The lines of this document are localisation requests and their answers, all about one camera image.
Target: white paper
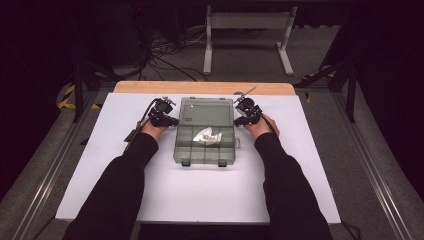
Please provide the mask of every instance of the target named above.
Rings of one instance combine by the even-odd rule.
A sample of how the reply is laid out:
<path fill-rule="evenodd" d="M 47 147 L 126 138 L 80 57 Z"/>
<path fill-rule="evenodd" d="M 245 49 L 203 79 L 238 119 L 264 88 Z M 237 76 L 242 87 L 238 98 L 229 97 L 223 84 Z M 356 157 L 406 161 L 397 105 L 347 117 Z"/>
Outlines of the white paper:
<path fill-rule="evenodd" d="M 94 184 L 115 157 L 122 154 L 125 137 L 157 94 L 111 93 L 103 105 L 90 140 L 69 183 L 56 218 L 74 219 Z M 237 99 L 236 95 L 169 94 L 177 103 L 169 114 L 178 118 L 182 97 Z M 296 158 L 311 184 L 328 223 L 340 223 L 317 149 L 297 96 L 252 95 L 265 114 L 276 120 L 281 143 Z M 240 114 L 235 111 L 234 119 Z M 235 127 L 240 139 L 234 165 L 175 163 L 176 128 L 159 140 L 159 151 L 146 167 L 146 182 L 138 221 L 201 223 L 268 223 L 262 184 L 263 163 L 253 139 L 243 127 Z"/>

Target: table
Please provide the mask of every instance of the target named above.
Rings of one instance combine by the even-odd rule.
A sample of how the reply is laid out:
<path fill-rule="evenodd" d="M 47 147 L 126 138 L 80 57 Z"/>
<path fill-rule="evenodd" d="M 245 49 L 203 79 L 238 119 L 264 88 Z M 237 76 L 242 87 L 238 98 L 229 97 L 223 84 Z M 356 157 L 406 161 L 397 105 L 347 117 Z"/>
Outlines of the table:
<path fill-rule="evenodd" d="M 254 85 L 257 89 L 252 92 L 252 95 L 256 94 L 253 99 L 265 113 L 272 112 L 276 103 L 284 106 L 270 113 L 279 123 L 280 130 L 287 133 L 284 139 L 280 137 L 282 145 L 298 159 L 327 221 L 340 223 L 299 98 L 293 87 L 284 83 L 119 82 L 106 99 L 56 218 L 72 220 L 76 217 L 104 168 L 122 154 L 126 147 L 123 139 L 153 98 L 167 94 L 177 102 L 170 116 L 177 117 L 182 97 L 235 100 L 238 96 L 233 95 L 234 92 L 247 91 Z M 243 128 L 236 128 L 235 135 L 240 139 L 240 148 L 236 149 L 234 165 L 224 168 L 206 164 L 182 167 L 172 158 L 176 128 L 166 131 L 158 142 L 160 150 L 145 170 L 146 185 L 137 220 L 149 223 L 267 224 L 269 216 L 262 189 L 263 163 L 253 148 L 250 134 Z"/>

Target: transparent organizer box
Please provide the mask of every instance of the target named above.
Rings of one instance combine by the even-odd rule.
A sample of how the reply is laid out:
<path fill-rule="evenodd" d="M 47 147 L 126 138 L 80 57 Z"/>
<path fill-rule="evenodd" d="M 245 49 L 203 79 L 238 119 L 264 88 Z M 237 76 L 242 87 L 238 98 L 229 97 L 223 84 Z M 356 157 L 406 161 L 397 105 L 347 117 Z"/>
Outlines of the transparent organizer box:
<path fill-rule="evenodd" d="M 235 135 L 233 100 L 225 98 L 182 98 L 174 159 L 183 166 L 190 164 L 234 164 Z M 205 128 L 212 135 L 222 133 L 221 141 L 207 145 L 193 141 Z"/>

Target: person's arm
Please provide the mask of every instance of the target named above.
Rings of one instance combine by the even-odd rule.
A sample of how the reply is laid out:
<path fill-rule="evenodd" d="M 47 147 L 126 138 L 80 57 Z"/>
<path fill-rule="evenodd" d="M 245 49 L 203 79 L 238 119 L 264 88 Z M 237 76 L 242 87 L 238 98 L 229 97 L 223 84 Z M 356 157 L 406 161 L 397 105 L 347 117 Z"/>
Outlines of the person's arm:
<path fill-rule="evenodd" d="M 279 130 L 271 118 L 277 134 Z M 245 126 L 265 167 L 263 184 L 273 239 L 332 239 L 314 192 L 297 161 L 286 154 L 276 135 L 261 119 Z"/>
<path fill-rule="evenodd" d="M 144 168 L 166 128 L 150 122 L 94 186 L 63 239 L 130 239 L 144 191 Z"/>

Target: black fabric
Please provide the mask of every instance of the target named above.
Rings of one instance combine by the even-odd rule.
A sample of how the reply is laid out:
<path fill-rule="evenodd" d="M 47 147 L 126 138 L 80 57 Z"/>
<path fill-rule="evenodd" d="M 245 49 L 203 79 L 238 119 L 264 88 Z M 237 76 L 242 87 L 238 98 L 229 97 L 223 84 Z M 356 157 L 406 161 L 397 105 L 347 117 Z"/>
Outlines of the black fabric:
<path fill-rule="evenodd" d="M 144 224 L 140 239 L 332 239 L 299 164 L 284 152 L 278 138 L 262 134 L 255 147 L 265 166 L 270 234 L 264 226 Z M 151 136 L 138 135 L 106 168 L 64 239 L 129 239 L 143 197 L 144 167 L 157 149 Z"/>

